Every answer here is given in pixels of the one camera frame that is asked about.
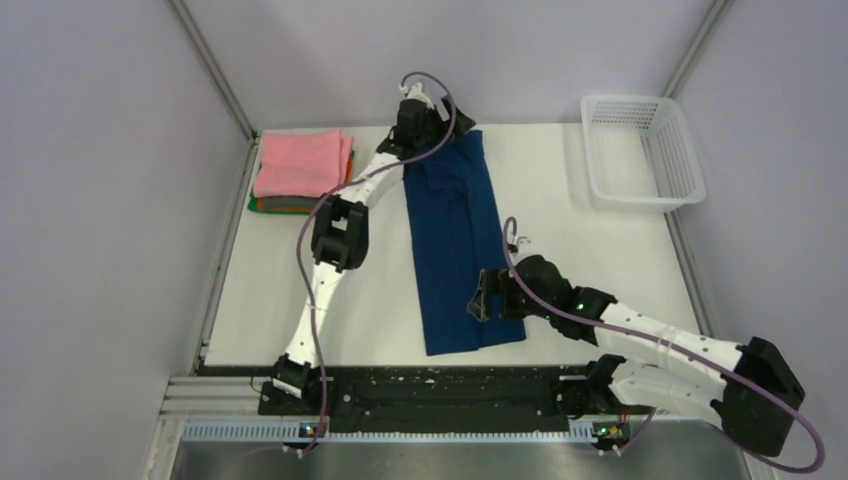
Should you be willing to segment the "navy blue t shirt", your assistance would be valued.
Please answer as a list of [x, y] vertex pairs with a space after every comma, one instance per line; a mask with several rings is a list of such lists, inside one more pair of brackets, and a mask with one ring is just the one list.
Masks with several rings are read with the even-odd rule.
[[406, 166], [403, 187], [427, 355], [454, 354], [520, 342], [520, 319], [490, 320], [468, 310], [479, 275], [500, 270], [502, 224], [484, 151], [472, 130], [433, 155]]

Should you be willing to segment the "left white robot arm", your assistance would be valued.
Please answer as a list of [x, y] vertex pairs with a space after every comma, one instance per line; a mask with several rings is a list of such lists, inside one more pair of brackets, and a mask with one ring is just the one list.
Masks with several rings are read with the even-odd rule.
[[270, 384], [297, 413], [329, 412], [329, 377], [320, 334], [337, 289], [348, 272], [361, 267], [370, 244], [370, 213], [402, 179], [406, 166], [438, 152], [476, 123], [450, 92], [434, 102], [421, 83], [400, 88], [394, 125], [363, 170], [317, 201], [298, 233], [313, 266], [296, 257], [306, 299], [295, 332], [272, 367]]

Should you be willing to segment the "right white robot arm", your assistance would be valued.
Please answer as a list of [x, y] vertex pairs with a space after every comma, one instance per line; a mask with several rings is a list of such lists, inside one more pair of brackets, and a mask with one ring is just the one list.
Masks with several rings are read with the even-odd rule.
[[590, 287], [573, 286], [543, 256], [486, 271], [478, 299], [498, 320], [545, 318], [602, 354], [588, 364], [582, 399], [600, 412], [645, 406], [696, 417], [739, 446], [775, 458], [805, 398], [777, 347], [713, 339], [656, 321]]

